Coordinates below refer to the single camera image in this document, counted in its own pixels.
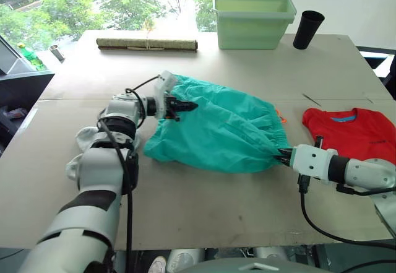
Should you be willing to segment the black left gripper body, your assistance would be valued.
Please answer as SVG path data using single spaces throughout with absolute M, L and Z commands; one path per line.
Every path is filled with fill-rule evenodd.
M 172 96 L 165 96 L 165 119 L 172 119 L 176 122 L 180 121 L 180 117 L 178 115 L 177 109 L 181 100 L 177 100 L 175 97 Z

